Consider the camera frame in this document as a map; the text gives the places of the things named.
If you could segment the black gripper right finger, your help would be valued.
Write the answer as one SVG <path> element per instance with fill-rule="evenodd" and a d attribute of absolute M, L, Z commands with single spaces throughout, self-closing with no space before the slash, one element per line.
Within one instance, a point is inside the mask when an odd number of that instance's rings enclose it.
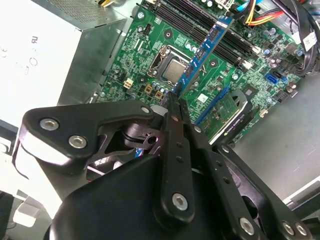
<path fill-rule="evenodd" d="M 187 102 L 181 116 L 191 158 L 210 181 L 217 207 L 217 226 L 224 240 L 311 240 L 307 226 L 227 145 L 211 146 L 191 123 Z"/>

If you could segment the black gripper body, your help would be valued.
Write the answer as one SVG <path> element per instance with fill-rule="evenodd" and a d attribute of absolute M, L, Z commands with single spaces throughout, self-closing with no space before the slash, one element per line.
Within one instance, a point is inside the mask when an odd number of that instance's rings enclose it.
<path fill-rule="evenodd" d="M 48 240 L 223 240 L 210 180 L 180 154 L 142 155 L 72 192 Z"/>

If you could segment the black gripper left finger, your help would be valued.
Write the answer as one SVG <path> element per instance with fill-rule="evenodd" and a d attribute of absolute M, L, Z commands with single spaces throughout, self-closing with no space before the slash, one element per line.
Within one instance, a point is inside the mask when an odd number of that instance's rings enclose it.
<path fill-rule="evenodd" d="M 172 224 L 195 215 L 187 101 L 168 93 L 158 105 L 140 100 L 59 105 L 27 111 L 18 134 L 17 170 L 64 199 L 84 184 L 87 167 L 103 158 L 144 153 L 121 167 L 131 184 L 147 163 L 159 167 L 155 211 Z"/>

